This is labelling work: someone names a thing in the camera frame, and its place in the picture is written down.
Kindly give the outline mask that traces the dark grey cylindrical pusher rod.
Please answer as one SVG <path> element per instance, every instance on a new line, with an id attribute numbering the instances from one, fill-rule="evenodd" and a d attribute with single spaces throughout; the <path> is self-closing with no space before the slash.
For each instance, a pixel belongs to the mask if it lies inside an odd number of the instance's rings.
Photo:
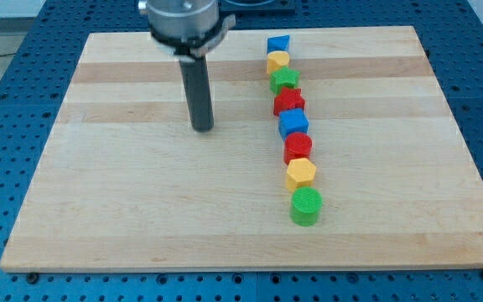
<path id="1" fill-rule="evenodd" d="M 214 115 L 206 58 L 180 61 L 179 67 L 191 126 L 196 132 L 208 132 L 214 127 Z"/>

